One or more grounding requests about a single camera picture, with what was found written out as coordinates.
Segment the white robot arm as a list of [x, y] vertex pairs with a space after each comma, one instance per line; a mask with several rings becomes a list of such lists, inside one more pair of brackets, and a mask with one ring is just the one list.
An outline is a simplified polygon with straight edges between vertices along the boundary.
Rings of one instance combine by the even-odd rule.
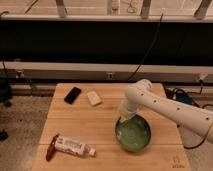
[[158, 96], [152, 92], [152, 83], [147, 79], [128, 85], [124, 95], [119, 112], [125, 120], [135, 116], [140, 106], [145, 106], [213, 143], [213, 111]]

